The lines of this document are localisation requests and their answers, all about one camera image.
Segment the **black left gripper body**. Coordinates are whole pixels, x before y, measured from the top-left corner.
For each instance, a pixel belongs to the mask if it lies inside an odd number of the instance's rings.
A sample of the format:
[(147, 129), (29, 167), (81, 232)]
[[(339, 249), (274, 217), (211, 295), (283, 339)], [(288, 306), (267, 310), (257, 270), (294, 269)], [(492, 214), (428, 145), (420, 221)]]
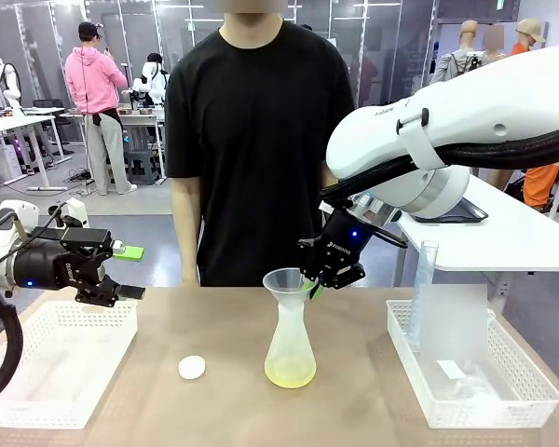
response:
[(36, 239), (14, 257), (14, 282), (27, 289), (61, 290), (96, 286), (104, 261), (99, 247), (84, 247), (72, 242)]

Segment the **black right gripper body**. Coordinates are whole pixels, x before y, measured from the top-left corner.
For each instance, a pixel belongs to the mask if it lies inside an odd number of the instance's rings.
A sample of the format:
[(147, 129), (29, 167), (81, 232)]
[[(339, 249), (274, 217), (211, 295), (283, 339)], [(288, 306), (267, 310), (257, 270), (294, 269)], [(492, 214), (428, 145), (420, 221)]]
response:
[(374, 235), (375, 227), (345, 209), (334, 209), (314, 240), (314, 258), (323, 271), (350, 268)]

